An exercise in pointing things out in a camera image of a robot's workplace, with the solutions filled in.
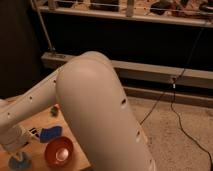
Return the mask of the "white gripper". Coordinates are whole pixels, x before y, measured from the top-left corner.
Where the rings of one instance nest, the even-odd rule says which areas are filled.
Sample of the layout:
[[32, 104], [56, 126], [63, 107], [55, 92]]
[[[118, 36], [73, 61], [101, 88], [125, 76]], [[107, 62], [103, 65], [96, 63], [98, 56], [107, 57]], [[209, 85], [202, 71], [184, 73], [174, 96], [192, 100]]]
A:
[[[23, 126], [15, 125], [9, 129], [0, 131], [0, 145], [8, 153], [15, 153], [20, 150], [29, 140], [30, 132]], [[11, 158], [16, 159], [15, 154], [10, 154]], [[20, 152], [20, 161], [28, 161], [28, 156], [25, 152]]]

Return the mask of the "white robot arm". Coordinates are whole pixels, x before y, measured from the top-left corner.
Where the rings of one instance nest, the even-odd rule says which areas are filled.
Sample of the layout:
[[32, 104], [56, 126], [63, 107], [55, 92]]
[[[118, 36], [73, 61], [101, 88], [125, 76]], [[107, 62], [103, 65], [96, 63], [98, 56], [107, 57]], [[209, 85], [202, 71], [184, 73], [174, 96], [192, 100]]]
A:
[[157, 171], [143, 130], [111, 61], [95, 51], [72, 58], [16, 101], [0, 107], [0, 145], [29, 139], [23, 120], [58, 104], [93, 171]]

